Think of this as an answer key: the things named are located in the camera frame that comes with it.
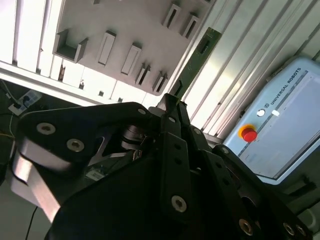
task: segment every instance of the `screw hole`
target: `screw hole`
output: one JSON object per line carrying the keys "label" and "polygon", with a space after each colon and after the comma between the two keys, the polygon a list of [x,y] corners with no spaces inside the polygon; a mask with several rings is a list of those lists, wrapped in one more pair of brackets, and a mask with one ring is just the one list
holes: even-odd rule
{"label": "screw hole", "polygon": [[175,200],[175,203],[177,204],[177,206],[178,206],[179,208],[182,207],[182,202],[181,202],[180,200]]}
{"label": "screw hole", "polygon": [[79,148],[80,147],[80,144],[76,141],[74,141],[73,143],[71,143],[71,145],[75,148]]}
{"label": "screw hole", "polygon": [[181,164],[182,164],[182,161],[181,161],[179,158],[175,158],[174,161],[175,161],[175,163],[178,164],[178,165],[181,165]]}
{"label": "screw hole", "polygon": [[223,182],[226,186],[229,186],[229,185],[230,185],[230,182],[229,182],[227,179],[225,179],[225,178],[222,179],[222,182]]}
{"label": "screw hole", "polygon": [[42,129],[43,131],[50,131],[50,130],[51,130],[51,127],[49,127],[49,126],[42,126],[41,129]]}
{"label": "screw hole", "polygon": [[178,149],[178,150],[181,149],[180,145],[178,145],[178,144],[175,144],[174,147],[175,147],[176,149]]}

